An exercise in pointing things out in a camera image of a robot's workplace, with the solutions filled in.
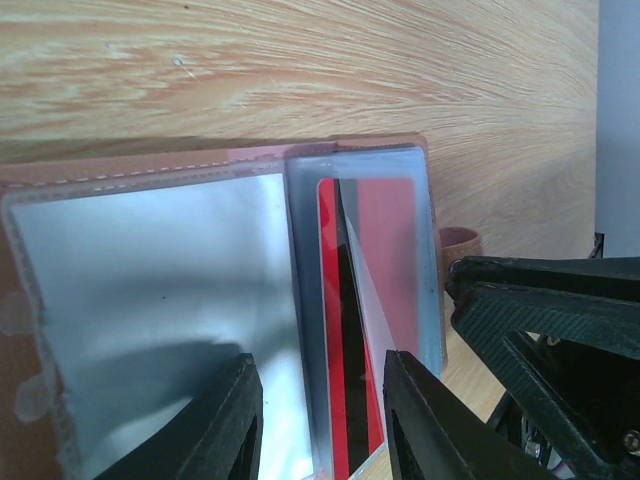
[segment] black stripe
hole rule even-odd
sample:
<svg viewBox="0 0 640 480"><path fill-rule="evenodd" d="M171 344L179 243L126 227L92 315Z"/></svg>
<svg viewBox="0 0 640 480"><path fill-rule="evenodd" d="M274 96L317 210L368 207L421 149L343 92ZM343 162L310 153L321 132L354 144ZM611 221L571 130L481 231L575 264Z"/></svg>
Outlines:
<svg viewBox="0 0 640 480"><path fill-rule="evenodd" d="M349 198L350 202L357 202L357 185L356 180L335 180L334 185L336 192L340 301L342 304L342 350L344 354L345 405L347 410L347 445L349 449L349 473L353 474L369 457L364 335L362 334L360 306L354 281L355 272L350 260L345 212L342 206L343 198ZM357 209L355 210L349 212L349 220L357 232L358 218Z"/></svg>

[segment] gray wall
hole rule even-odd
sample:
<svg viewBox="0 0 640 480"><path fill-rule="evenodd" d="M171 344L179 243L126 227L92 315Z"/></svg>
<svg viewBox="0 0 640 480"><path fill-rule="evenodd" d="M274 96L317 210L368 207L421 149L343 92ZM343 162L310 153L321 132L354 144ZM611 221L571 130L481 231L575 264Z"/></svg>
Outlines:
<svg viewBox="0 0 640 480"><path fill-rule="evenodd" d="M596 231L640 256L640 1L601 0L598 58Z"/></svg>

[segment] screw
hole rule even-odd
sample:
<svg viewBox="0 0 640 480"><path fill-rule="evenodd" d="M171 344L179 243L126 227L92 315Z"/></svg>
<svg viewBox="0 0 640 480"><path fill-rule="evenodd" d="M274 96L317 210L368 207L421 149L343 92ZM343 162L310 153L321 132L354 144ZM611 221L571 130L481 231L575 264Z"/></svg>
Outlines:
<svg viewBox="0 0 640 480"><path fill-rule="evenodd" d="M640 457L640 432L629 430L622 439L627 452L635 457Z"/></svg>
<svg viewBox="0 0 640 480"><path fill-rule="evenodd" d="M526 453L531 457L538 458L540 457L541 450L542 450L542 447L540 446L539 443L534 442L530 438L527 439L527 443L524 446L524 453Z"/></svg>

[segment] wood grain surface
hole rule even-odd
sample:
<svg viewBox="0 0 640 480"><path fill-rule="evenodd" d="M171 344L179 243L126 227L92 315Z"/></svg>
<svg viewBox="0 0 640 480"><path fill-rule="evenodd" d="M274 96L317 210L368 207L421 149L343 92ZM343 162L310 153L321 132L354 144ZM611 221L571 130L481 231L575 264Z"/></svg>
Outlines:
<svg viewBox="0 0 640 480"><path fill-rule="evenodd" d="M597 20L597 0L0 0L0 161L419 132L441 224L584 257ZM448 345L445 383L486 418L501 387Z"/></svg>

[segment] wallet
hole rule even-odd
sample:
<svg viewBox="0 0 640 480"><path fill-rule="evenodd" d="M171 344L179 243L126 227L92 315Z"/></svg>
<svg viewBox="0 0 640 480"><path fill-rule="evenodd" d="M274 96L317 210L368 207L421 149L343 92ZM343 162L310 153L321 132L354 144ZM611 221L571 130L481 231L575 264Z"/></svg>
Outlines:
<svg viewBox="0 0 640 480"><path fill-rule="evenodd" d="M445 365L420 135L0 167L0 476L91 479L252 353L260 478L336 480L384 444L382 368Z"/></svg>

